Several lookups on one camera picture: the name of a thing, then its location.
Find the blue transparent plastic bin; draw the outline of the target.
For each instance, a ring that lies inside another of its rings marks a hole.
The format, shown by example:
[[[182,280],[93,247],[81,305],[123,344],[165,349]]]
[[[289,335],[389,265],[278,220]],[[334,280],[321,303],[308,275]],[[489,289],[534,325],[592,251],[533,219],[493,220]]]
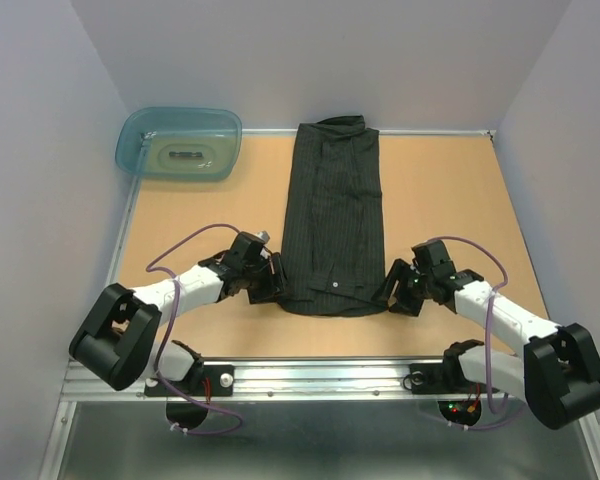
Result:
[[[232,173],[241,140],[242,122],[231,111],[148,107],[125,121],[115,163],[138,178],[219,182]]]

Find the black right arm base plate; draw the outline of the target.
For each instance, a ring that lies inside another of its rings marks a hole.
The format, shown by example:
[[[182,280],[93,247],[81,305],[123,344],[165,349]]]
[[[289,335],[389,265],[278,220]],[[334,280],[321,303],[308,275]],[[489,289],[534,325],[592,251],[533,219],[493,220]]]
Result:
[[[458,386],[454,385],[444,376],[441,362],[417,362],[409,367],[408,383],[414,395],[444,395],[460,393]]]

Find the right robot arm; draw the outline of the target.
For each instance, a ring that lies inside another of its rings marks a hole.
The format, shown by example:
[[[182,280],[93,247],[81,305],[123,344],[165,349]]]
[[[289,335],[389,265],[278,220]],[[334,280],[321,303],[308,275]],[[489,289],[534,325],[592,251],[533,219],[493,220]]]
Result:
[[[448,422],[467,429],[479,419],[480,401],[496,393],[523,401],[552,430],[599,410],[600,356],[590,332],[541,318],[477,272],[457,269],[446,240],[414,246],[411,262],[395,260],[373,298],[412,317],[435,302],[483,327],[485,336],[453,343],[437,363],[413,365],[404,388],[415,395],[473,394],[467,402],[439,404]]]

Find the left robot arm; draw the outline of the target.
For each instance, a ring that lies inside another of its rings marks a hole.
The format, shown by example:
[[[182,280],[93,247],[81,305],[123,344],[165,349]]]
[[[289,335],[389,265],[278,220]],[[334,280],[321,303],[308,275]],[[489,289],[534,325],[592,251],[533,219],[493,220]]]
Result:
[[[179,275],[132,289],[107,286],[74,335],[69,355],[116,391],[163,377],[179,393],[193,393],[202,384],[200,355],[177,341],[161,347],[158,329],[241,291],[251,304],[276,302],[286,292],[280,254],[270,253],[263,238],[247,232],[238,233],[229,249]]]

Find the black pinstriped long sleeve shirt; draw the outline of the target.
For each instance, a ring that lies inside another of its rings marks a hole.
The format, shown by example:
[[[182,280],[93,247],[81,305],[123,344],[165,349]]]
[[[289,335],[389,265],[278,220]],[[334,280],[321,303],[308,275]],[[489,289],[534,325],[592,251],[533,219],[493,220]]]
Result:
[[[299,125],[281,259],[280,307],[305,316],[362,317],[388,306],[379,133],[361,115]]]

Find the aluminium front rail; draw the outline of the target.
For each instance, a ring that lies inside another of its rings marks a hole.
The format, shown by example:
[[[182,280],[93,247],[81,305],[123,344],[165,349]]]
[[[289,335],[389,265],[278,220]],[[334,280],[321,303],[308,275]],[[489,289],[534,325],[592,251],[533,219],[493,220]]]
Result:
[[[323,359],[206,359],[205,367],[232,365],[233,393],[214,402],[336,401],[336,400],[415,400],[451,399],[457,394],[412,395],[403,379],[418,367],[441,363],[435,357],[323,358]],[[143,380],[122,391],[114,391],[79,363],[70,361],[61,390],[65,402],[180,401],[176,398],[148,397]]]

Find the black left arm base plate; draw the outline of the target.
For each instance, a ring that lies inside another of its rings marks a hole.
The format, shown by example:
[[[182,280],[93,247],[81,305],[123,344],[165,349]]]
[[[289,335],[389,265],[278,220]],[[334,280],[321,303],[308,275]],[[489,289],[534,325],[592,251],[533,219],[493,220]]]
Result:
[[[181,380],[169,383],[191,397],[231,397],[235,380],[235,366],[228,363],[196,362]]]

